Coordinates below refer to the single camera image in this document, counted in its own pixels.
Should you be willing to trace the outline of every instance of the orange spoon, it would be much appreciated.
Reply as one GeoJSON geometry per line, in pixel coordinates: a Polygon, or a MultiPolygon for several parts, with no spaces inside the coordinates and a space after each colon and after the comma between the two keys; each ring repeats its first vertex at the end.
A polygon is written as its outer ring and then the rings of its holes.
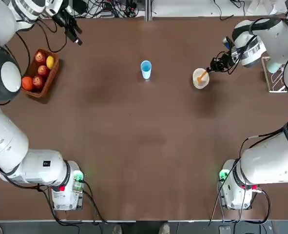
{"type": "Polygon", "coordinates": [[[204,77],[204,75],[205,75],[206,73],[207,73],[207,71],[204,71],[204,72],[202,73],[202,75],[197,78],[198,83],[201,82],[201,79],[204,77]]]}

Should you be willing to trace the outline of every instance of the lemon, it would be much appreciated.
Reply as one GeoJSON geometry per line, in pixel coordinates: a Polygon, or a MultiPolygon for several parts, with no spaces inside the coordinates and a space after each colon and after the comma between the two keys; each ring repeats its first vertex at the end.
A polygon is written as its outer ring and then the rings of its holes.
{"type": "Polygon", "coordinates": [[[53,69],[53,66],[54,66],[54,62],[55,62],[54,58],[53,58],[52,56],[49,56],[49,57],[47,57],[47,59],[46,59],[46,66],[47,66],[50,70],[52,70],[52,69],[53,69]]]}

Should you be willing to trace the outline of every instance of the tabletop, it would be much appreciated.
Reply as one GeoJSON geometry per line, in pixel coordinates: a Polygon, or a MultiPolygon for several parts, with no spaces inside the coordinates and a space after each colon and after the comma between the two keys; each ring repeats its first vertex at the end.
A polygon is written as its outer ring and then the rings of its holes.
{"type": "MultiPolygon", "coordinates": [[[[80,165],[105,219],[208,220],[224,162],[238,157],[246,137],[288,120],[288,94],[268,93],[261,64],[210,74],[203,90],[192,86],[193,71],[225,49],[222,39],[241,20],[79,19],[83,45],[69,41],[59,53],[48,97],[21,92],[2,110],[30,148],[57,150],[80,165]],[[152,63],[150,81],[141,77],[143,60],[152,63]]],[[[52,49],[64,42],[58,32],[48,32],[52,49]]],[[[20,34],[31,54],[46,48],[37,25],[20,34]]],[[[16,36],[8,45],[24,70],[23,45],[16,36]]],[[[288,184],[262,188],[272,201],[270,219],[288,219],[288,184]]],[[[258,196],[242,218],[263,219],[266,212],[258,196]]],[[[85,198],[82,211],[58,215],[92,220],[93,209],[85,198]]],[[[30,219],[53,219],[43,195],[0,180],[0,220],[30,219]]],[[[214,219],[221,219],[218,207],[214,219]]]]}

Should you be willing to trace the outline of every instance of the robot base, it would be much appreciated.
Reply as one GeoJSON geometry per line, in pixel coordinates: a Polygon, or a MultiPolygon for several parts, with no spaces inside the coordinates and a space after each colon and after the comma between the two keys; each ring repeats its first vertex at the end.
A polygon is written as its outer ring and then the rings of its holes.
{"type": "MultiPolygon", "coordinates": [[[[220,179],[223,179],[227,176],[229,171],[232,169],[234,162],[235,160],[233,159],[227,160],[225,162],[223,169],[219,174],[220,179]]],[[[244,194],[245,190],[237,185],[231,172],[221,191],[222,207],[227,208],[229,210],[240,210],[243,203],[242,209],[243,210],[249,209],[252,199],[252,190],[246,190],[246,195],[244,194]]]]}
{"type": "Polygon", "coordinates": [[[80,171],[79,166],[74,161],[68,161],[70,166],[70,177],[64,191],[52,191],[54,210],[69,211],[81,210],[83,194],[74,192],[74,171],[80,171]]]}

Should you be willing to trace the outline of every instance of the woven basket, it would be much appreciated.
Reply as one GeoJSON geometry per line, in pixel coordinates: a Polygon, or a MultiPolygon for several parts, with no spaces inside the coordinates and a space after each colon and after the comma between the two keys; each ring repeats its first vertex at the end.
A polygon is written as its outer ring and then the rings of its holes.
{"type": "MultiPolygon", "coordinates": [[[[59,66],[59,57],[57,54],[55,53],[52,53],[52,52],[49,52],[49,51],[46,51],[46,50],[42,50],[42,49],[39,49],[37,52],[42,52],[45,54],[45,57],[47,58],[48,56],[52,56],[55,60],[54,62],[54,66],[53,66],[53,69],[51,70],[50,74],[48,75],[47,79],[46,79],[46,82],[44,84],[44,87],[42,89],[41,92],[32,92],[32,91],[27,91],[27,90],[24,90],[22,88],[22,90],[30,95],[30,96],[33,96],[35,98],[42,98],[42,97],[45,97],[47,92],[48,92],[48,89],[49,87],[51,86],[52,82],[53,82],[53,79],[55,78],[55,75],[57,73],[57,70],[58,70],[58,66],[59,66]]],[[[30,64],[30,67],[28,68],[27,70],[27,76],[33,78],[34,76],[36,76],[38,74],[38,67],[39,67],[39,64],[37,63],[37,61],[35,60],[35,56],[33,56],[33,60],[32,60],[32,63],[30,64]]]]}

